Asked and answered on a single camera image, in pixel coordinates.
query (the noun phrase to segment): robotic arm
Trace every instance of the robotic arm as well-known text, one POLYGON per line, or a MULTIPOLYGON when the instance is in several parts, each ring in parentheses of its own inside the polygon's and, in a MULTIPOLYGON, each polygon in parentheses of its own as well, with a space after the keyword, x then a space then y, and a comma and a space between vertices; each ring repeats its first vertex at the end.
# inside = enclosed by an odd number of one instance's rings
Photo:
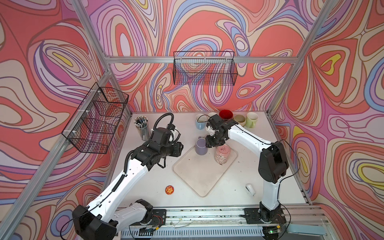
POLYGON ((162 115, 155 122, 150 139, 128 153, 124 169, 111 184, 86 207, 79 205, 75 208, 72 216, 79 236, 85 240, 110 240, 116 232, 135 222, 143 225, 151 222, 153 207, 142 199, 128 208, 119 211, 116 209, 133 186, 154 165, 165 168, 167 156, 181 155, 184 146, 178 142, 180 133, 175 138, 177 129, 172 124, 173 118, 172 113, 162 115), (167 128, 156 128, 165 116, 171 116, 167 128), (161 159, 164 159, 164 166, 159 164, 161 159))
POLYGON ((207 123, 209 135, 205 137, 207 147, 221 146, 233 139, 260 157, 259 174, 263 181, 263 198, 260 202, 260 219, 270 222, 281 206, 278 201, 280 181, 288 169, 284 146, 280 142, 270 142, 249 132, 234 120, 225 121, 218 115, 212 116, 207 123))

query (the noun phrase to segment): pen holder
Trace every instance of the pen holder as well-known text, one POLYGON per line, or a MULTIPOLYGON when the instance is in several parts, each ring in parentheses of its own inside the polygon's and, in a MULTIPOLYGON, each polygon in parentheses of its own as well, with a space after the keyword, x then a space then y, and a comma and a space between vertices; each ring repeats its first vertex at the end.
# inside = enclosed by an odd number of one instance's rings
POLYGON ((136 127, 137 131, 140 134, 141 140, 148 141, 149 140, 149 128, 148 125, 145 127, 136 127))

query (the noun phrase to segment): beige tray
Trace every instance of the beige tray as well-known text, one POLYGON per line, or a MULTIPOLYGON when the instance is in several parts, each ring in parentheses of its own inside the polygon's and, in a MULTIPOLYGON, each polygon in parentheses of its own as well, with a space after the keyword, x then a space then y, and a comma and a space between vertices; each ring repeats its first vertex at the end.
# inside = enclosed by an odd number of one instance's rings
POLYGON ((173 172, 179 176, 199 197, 206 197, 220 178, 232 165, 238 154, 231 148, 228 161, 220 165, 215 157, 216 148, 208 148, 207 154, 201 156, 193 146, 173 165, 173 172))

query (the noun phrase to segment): purple mug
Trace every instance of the purple mug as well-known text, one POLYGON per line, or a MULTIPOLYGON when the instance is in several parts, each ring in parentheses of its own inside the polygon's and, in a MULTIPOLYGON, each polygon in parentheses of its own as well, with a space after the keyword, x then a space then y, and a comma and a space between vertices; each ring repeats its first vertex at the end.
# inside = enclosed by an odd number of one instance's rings
POLYGON ((195 144, 195 151, 199 155, 205 155, 208 152, 208 148, 206 147, 205 138, 199 137, 195 144))

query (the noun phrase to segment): white table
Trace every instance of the white table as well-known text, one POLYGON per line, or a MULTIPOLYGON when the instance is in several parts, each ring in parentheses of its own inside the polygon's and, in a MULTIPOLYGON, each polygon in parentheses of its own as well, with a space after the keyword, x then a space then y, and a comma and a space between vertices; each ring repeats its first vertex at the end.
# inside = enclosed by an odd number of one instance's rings
MULTIPOLYGON (((113 178, 123 169, 124 160, 130 150, 135 149, 144 141, 133 124, 133 120, 138 115, 148 117, 151 128, 155 121, 163 113, 133 114, 128 127, 127 135, 121 149, 121 153, 116 164, 113 178)), ((195 115, 197 113, 175 113, 173 124, 181 133, 179 141, 184 145, 183 156, 191 147, 195 145, 199 136, 205 137, 205 130, 198 130, 195 126, 195 115)), ((276 141, 276 137, 264 112, 257 112, 258 121, 254 128, 248 129, 252 133, 269 141, 276 141)), ((170 116, 163 118, 157 127, 166 127, 170 121, 170 116)), ((162 169, 155 165, 128 193, 120 207, 128 207, 136 200, 144 199, 154 207, 195 207, 195 206, 233 206, 233 205, 255 205, 259 204, 263 195, 263 179, 258 172, 259 159, 250 150, 233 140, 226 141, 233 149, 238 152, 238 157, 232 166, 219 180, 213 190, 204 198, 199 197, 190 189, 173 171, 173 165, 180 157, 167 157, 166 168, 162 169), (252 197, 245 189, 246 184, 252 184, 256 194, 252 197), (165 193, 165 188, 172 185, 175 192, 172 195, 165 193)), ((292 175, 288 169, 286 176, 292 175)), ((290 177, 283 181, 280 186, 280 202, 282 204, 305 204, 305 200, 295 181, 290 177)))

